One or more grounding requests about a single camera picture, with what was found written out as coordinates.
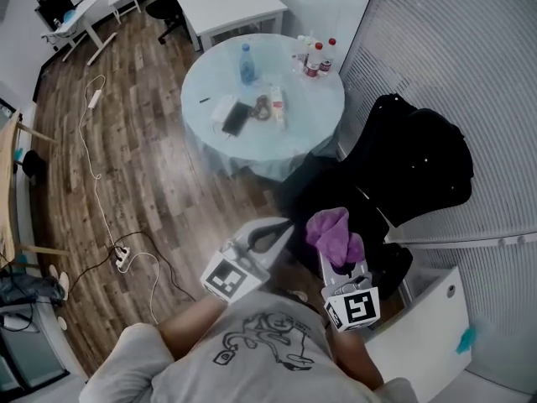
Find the red-capped plastic bottle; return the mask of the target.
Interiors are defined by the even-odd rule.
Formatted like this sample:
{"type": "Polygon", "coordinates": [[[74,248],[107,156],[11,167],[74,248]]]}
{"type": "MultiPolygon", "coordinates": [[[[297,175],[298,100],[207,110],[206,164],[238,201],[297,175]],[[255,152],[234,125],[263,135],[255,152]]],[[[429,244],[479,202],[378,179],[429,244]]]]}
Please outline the red-capped plastic bottle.
{"type": "Polygon", "coordinates": [[[322,50],[322,61],[319,67],[320,76],[325,76],[330,72],[335,56],[336,56],[336,39],[329,38],[328,42],[326,43],[326,45],[323,47],[323,50],[322,50]]]}
{"type": "Polygon", "coordinates": [[[319,41],[309,44],[304,60],[304,73],[311,78],[316,78],[322,62],[323,44],[319,41]]]}

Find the small clear bottle red label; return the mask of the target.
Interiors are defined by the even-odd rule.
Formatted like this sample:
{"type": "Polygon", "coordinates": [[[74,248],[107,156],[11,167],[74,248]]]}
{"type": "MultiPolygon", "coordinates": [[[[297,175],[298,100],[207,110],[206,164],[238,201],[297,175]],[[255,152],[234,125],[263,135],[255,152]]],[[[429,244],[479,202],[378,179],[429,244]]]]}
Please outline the small clear bottle red label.
{"type": "Polygon", "coordinates": [[[280,130],[287,127],[285,118],[285,100],[284,93],[279,86],[270,87],[271,113],[280,130]]]}

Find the black round stool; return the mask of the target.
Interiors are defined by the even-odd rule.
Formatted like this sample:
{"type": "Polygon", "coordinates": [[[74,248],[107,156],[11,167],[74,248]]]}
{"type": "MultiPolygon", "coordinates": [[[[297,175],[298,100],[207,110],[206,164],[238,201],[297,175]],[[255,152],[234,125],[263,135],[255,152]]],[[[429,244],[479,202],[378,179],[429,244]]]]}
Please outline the black round stool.
{"type": "Polygon", "coordinates": [[[22,169],[29,179],[41,181],[46,177],[47,164],[36,151],[30,150],[23,157],[22,169]]]}

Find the white square table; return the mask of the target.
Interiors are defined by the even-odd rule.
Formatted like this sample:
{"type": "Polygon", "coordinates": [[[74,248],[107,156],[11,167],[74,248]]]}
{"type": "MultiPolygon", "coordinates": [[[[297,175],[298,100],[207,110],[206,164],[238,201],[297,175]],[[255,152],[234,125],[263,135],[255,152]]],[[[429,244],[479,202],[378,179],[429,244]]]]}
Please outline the white square table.
{"type": "Polygon", "coordinates": [[[280,0],[176,0],[184,15],[195,51],[207,51],[219,34],[250,24],[269,22],[282,33],[287,6],[280,0]]]}

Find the teal fluffy duster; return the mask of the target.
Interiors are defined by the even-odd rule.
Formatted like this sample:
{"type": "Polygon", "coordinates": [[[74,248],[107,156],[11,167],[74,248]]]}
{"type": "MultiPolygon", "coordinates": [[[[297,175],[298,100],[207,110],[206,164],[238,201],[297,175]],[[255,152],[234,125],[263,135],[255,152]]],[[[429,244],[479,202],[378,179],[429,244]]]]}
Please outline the teal fluffy duster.
{"type": "Polygon", "coordinates": [[[472,324],[461,335],[460,341],[456,347],[457,354],[463,354],[472,351],[472,347],[477,341],[477,327],[472,324]]]}

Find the white-capped clear bottle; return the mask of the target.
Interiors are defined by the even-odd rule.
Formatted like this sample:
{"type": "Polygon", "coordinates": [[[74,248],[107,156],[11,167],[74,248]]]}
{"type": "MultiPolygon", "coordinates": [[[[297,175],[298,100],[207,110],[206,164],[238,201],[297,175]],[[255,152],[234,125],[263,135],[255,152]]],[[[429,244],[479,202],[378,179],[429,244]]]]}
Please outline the white-capped clear bottle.
{"type": "Polygon", "coordinates": [[[310,47],[315,43],[315,39],[311,35],[299,35],[295,41],[295,47],[292,54],[293,71],[302,73],[305,62],[310,53],[310,47]]]}

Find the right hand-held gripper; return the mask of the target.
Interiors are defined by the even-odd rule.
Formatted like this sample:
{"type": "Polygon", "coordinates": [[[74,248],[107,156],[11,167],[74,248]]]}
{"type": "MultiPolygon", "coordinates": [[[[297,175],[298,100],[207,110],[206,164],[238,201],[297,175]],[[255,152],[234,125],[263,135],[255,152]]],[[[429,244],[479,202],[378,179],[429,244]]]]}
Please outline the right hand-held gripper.
{"type": "Polygon", "coordinates": [[[366,260],[346,263],[350,279],[336,283],[336,272],[331,261],[319,253],[324,285],[321,295],[324,308],[337,332],[348,332],[368,327],[380,319],[378,288],[373,286],[366,260]]]}

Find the black mesh office chair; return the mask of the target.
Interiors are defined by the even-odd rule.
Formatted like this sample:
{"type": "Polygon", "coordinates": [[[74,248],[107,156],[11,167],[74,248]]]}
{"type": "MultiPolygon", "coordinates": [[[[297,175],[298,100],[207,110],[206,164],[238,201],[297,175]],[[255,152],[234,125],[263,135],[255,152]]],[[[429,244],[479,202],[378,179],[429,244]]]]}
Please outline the black mesh office chair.
{"type": "Polygon", "coordinates": [[[349,231],[362,237],[365,259],[377,285],[371,257],[378,246],[386,243],[392,224],[357,186],[350,154],[341,161],[308,154],[274,196],[279,210],[295,224],[290,252],[315,275],[321,269],[315,247],[306,242],[306,224],[319,211],[345,207],[349,211],[349,231]]]}

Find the round light blue table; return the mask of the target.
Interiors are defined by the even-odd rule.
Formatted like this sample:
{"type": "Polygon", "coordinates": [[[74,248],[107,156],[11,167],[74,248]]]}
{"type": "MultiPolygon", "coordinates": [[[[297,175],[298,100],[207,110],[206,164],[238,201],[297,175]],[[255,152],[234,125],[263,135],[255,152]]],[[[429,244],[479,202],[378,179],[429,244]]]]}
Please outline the round light blue table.
{"type": "Polygon", "coordinates": [[[334,136],[341,120],[345,96],[341,77],[331,71],[311,78],[293,71],[296,39],[280,34],[247,34],[227,39],[204,52],[185,76],[181,111],[185,131],[213,171],[234,175],[243,168],[273,181],[284,181],[308,153],[332,156],[334,136]],[[251,47],[256,80],[244,85],[239,73],[242,44],[251,47]],[[280,130],[274,118],[249,119],[235,137],[222,131],[211,114],[225,95],[254,106],[271,86],[284,93],[287,127],[280,130]],[[199,101],[205,97],[211,100],[199,101]]]}

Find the purple microfiber cloth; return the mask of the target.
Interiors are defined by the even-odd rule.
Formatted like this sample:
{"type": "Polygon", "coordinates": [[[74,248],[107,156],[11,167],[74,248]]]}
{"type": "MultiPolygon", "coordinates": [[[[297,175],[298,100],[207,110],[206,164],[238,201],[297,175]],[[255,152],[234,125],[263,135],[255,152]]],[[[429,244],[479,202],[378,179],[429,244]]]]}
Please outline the purple microfiber cloth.
{"type": "Polygon", "coordinates": [[[336,207],[315,213],[306,224],[306,242],[337,268],[365,260],[362,237],[349,231],[348,219],[349,211],[336,207]]]}

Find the person's right forearm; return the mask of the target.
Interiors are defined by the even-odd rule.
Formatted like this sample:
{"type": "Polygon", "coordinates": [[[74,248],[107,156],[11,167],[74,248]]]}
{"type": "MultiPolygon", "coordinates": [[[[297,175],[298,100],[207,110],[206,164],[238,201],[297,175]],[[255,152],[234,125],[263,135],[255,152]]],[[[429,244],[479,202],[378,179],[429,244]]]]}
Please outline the person's right forearm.
{"type": "Polygon", "coordinates": [[[338,332],[331,328],[331,347],[338,367],[350,378],[375,391],[383,377],[369,356],[359,331],[338,332]]]}

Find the black swivel chair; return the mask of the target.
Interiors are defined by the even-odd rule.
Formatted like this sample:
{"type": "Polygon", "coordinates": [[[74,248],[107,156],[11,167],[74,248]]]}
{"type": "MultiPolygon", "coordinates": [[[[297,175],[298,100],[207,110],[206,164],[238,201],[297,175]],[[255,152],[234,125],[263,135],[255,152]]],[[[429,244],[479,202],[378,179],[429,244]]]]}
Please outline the black swivel chair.
{"type": "Polygon", "coordinates": [[[164,21],[166,30],[158,37],[160,44],[165,44],[168,34],[179,27],[188,31],[182,9],[177,0],[154,0],[145,8],[146,13],[155,19],[164,21]]]}

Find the white standing desk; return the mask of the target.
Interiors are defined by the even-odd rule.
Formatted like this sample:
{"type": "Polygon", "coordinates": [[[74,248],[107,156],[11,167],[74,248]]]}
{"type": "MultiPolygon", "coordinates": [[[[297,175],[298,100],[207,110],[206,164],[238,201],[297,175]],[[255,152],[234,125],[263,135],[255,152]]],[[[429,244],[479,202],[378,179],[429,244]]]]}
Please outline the white standing desk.
{"type": "Polygon", "coordinates": [[[83,0],[80,2],[74,11],[74,14],[69,18],[68,21],[62,23],[54,31],[44,32],[40,35],[42,39],[44,38],[60,38],[63,34],[69,33],[74,27],[81,25],[86,31],[86,35],[92,40],[96,46],[96,52],[90,57],[87,61],[87,65],[91,66],[99,55],[110,45],[113,40],[117,37],[117,32],[112,33],[106,40],[102,41],[101,38],[96,33],[95,29],[91,26],[90,22],[86,17],[86,13],[98,2],[99,0],[83,0]]]}

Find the white cabinet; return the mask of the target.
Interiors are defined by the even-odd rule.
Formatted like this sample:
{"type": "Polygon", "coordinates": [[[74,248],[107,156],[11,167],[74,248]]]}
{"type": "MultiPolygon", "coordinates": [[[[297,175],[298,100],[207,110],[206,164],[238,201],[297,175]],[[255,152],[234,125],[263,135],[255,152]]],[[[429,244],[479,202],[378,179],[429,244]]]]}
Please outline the white cabinet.
{"type": "Polygon", "coordinates": [[[421,269],[428,286],[366,341],[385,381],[406,378],[419,403],[441,393],[472,361],[457,348],[469,328],[466,297],[457,267],[421,269]]]}

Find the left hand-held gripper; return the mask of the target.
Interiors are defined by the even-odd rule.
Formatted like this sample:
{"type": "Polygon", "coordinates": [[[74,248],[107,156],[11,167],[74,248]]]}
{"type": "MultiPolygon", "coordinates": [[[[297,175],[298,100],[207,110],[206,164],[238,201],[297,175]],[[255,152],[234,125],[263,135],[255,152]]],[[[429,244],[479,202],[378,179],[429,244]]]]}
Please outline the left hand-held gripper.
{"type": "Polygon", "coordinates": [[[217,250],[201,275],[202,286],[231,305],[270,277],[275,263],[295,229],[284,217],[264,217],[246,222],[217,250]]]}

